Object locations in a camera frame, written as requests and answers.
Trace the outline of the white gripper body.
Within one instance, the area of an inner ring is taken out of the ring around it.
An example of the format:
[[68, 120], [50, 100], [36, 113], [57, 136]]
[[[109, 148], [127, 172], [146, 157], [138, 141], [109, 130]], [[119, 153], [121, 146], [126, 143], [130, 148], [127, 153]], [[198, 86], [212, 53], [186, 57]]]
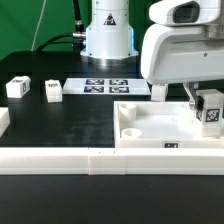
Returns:
[[224, 0], [160, 0], [141, 52], [151, 84], [224, 79]]

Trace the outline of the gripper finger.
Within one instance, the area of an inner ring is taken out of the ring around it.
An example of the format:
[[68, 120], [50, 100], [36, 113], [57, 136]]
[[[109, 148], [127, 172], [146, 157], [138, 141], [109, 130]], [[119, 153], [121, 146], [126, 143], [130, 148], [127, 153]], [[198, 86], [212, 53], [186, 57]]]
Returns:
[[198, 82], [185, 82], [183, 87], [189, 96], [189, 107], [195, 112], [195, 118], [202, 120], [202, 112], [204, 107], [204, 99], [196, 93], [199, 87]]

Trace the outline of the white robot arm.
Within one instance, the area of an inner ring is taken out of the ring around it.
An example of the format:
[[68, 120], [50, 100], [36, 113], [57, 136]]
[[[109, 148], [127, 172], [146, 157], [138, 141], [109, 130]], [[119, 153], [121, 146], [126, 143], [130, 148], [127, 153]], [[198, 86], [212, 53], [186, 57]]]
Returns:
[[224, 0], [160, 0], [151, 5], [153, 24], [141, 51], [133, 47], [128, 8], [129, 0], [92, 0], [82, 58], [106, 65], [139, 55], [148, 83], [181, 83], [190, 107], [204, 111], [208, 101], [196, 94], [197, 84], [224, 79]]

